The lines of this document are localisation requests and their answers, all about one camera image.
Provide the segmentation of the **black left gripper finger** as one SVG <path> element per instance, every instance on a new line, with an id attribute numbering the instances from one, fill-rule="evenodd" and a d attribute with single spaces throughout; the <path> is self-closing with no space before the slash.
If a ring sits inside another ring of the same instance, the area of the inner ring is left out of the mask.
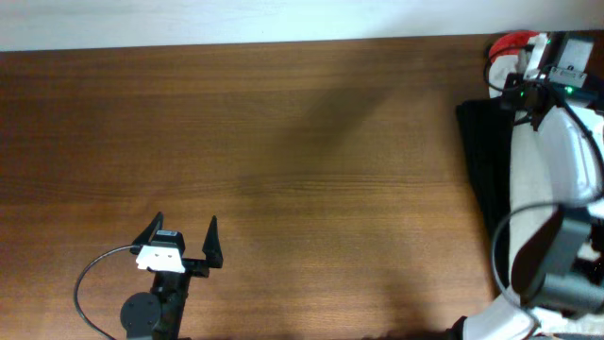
<path id="1" fill-rule="evenodd" d="M 223 267 L 223 253 L 218 235 L 218 219 L 215 215 L 210 220 L 202 251 L 206 256 L 205 262 L 208 267 Z"/>
<path id="2" fill-rule="evenodd" d="M 143 246 L 149 246 L 158 230 L 162 229 L 164 216 L 158 212 L 149 225 L 131 243 L 131 254 L 139 254 Z"/>

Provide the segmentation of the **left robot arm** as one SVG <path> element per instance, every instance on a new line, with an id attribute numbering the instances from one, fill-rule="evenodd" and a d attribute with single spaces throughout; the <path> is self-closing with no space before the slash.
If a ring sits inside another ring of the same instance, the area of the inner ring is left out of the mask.
<path id="1" fill-rule="evenodd" d="M 224 264 L 215 216 L 202 246 L 203 259 L 186 258 L 183 234 L 165 229 L 163 221 L 158 212 L 132 242 L 130 253 L 136 256 L 137 267 L 154 279 L 149 291 L 134 294 L 123 304 L 120 321 L 128 339 L 177 339 L 191 279 L 206 279 Z"/>

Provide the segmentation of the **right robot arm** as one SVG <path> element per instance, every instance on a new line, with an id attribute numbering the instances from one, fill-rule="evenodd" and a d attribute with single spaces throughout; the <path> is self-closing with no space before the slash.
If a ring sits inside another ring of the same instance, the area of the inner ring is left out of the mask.
<path id="1" fill-rule="evenodd" d="M 603 335 L 603 81 L 591 37 L 517 31 L 485 52 L 489 95 L 456 108 L 497 297 L 451 339 Z"/>

